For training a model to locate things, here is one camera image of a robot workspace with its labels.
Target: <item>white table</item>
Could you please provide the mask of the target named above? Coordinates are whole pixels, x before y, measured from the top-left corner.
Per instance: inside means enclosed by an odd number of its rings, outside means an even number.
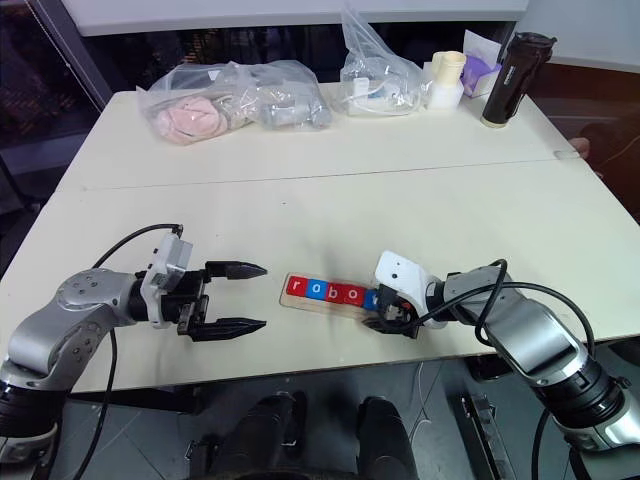
[[[323,85],[327,98],[333,88]],[[250,125],[184,147],[159,141],[138,111],[135,92],[122,92],[100,116],[58,190],[351,175],[549,160],[557,151],[575,154],[528,97],[507,127],[485,127],[478,119],[486,99],[465,98],[455,113],[335,114],[333,128],[322,132],[274,133]]]
[[[279,305],[288,272],[368,282],[383,249],[442,277],[505,257],[514,279],[548,285],[577,302],[597,338],[640,332],[640,229],[582,160],[550,159],[57,192],[0,283],[0,349],[68,275],[124,234],[166,221],[184,223],[183,238],[195,244],[192,268],[208,259],[241,259],[269,269],[264,277],[209,287],[210,318],[246,316],[268,325],[217,343],[192,343],[174,328],[147,324],[119,329],[117,389],[489,351],[459,324],[423,329],[414,341]],[[143,269],[160,236],[132,242],[107,266]],[[540,299],[583,337],[566,308]],[[75,391],[104,388],[109,353],[103,342]]]

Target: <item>gray floor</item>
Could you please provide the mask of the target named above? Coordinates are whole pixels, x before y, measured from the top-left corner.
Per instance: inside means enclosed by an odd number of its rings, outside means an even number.
[[[629,378],[640,395],[640,368],[606,347],[598,350],[603,365],[612,374]],[[396,405],[410,432],[422,418],[418,370],[419,364],[413,363],[219,382],[206,387],[207,408],[197,416],[112,407],[85,478],[186,478],[184,454],[191,440],[209,433],[224,436],[260,398],[282,390],[304,390],[309,397],[302,462],[309,467],[355,471],[357,406],[369,395],[384,396]],[[496,421],[517,478],[530,478],[531,440],[541,407],[521,380],[511,375],[478,384],[461,360],[426,362],[420,373],[422,398],[431,419],[420,422],[413,440],[421,480],[474,478],[449,405],[449,399],[464,390],[487,394],[496,407]],[[52,479],[72,477],[87,449],[98,410],[85,403],[67,404]],[[541,478],[572,480],[567,455],[567,446],[550,423],[542,444]]]

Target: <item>wall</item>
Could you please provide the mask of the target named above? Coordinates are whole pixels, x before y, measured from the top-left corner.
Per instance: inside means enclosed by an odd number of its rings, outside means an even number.
[[[640,73],[640,1],[531,0],[516,31],[558,38],[553,63]]]

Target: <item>wooden block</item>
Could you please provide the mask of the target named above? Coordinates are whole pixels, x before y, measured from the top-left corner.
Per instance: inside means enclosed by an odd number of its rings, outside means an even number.
[[[308,295],[305,297],[300,297],[300,296],[289,294],[287,292],[287,287],[290,284],[291,278],[293,277],[308,279],[307,292],[309,291],[309,286],[313,282],[319,281],[319,282],[326,283],[325,296],[322,298],[322,300],[320,300],[316,298],[309,298]],[[318,275],[309,275],[305,273],[289,273],[287,275],[287,278],[285,279],[284,287],[282,289],[282,294],[280,295],[280,305],[284,307],[299,308],[301,310],[307,310],[309,312],[324,313],[325,315],[335,315],[339,317],[354,318],[359,321],[375,316],[374,312],[367,311],[360,306],[356,306],[348,303],[334,303],[334,302],[328,301],[327,295],[329,294],[329,288],[331,286],[334,286],[334,287],[337,286],[338,290],[342,290],[342,292],[338,292],[338,297],[342,297],[342,300],[341,300],[342,302],[344,302],[344,293],[343,293],[344,288],[347,286],[351,288],[361,289],[359,290],[359,292],[362,292],[363,303],[366,301],[367,294],[369,291],[373,293],[375,293],[376,291],[372,289],[371,285],[354,283],[349,280],[340,280],[337,278],[322,278]],[[370,294],[369,297],[371,300],[373,298],[373,294]]]

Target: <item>floor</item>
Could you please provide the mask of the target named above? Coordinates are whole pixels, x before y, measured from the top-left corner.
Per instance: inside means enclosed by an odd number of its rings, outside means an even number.
[[[612,374],[626,376],[640,395],[640,368],[608,348],[600,362]],[[398,408],[408,432],[421,480],[472,479],[451,401],[463,391],[485,393],[496,407],[496,422],[518,479],[529,479],[531,440],[541,407],[513,375],[476,383],[462,360],[382,365],[340,371],[279,375],[216,382],[205,387],[206,409],[192,416],[130,407],[112,407],[86,479],[179,480],[188,477],[185,452],[205,434],[224,436],[260,398],[277,391],[303,390],[309,397],[308,435],[302,463],[308,467],[355,471],[356,408],[370,395],[384,396]],[[421,403],[430,422],[420,420]],[[98,416],[97,405],[68,402],[61,449],[52,480],[69,480],[86,452]],[[559,431],[548,425],[542,443],[540,478],[573,480],[568,449]],[[3,478],[29,478],[14,476]]]
[[[34,203],[39,204],[30,210],[20,208],[9,184],[0,177],[0,278],[36,221],[38,210],[54,192],[65,170],[66,166],[59,166],[16,174],[11,169],[22,193],[33,197]]]

